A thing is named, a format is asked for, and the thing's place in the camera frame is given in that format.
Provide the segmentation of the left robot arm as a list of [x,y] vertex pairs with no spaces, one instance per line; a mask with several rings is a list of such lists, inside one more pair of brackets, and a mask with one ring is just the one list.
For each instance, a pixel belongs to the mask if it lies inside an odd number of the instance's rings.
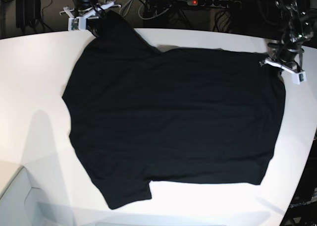
[[294,75],[304,74],[303,43],[313,36],[313,24],[317,21],[317,10],[310,9],[306,0],[276,0],[286,26],[278,43],[269,43],[272,54],[261,62],[288,71]]

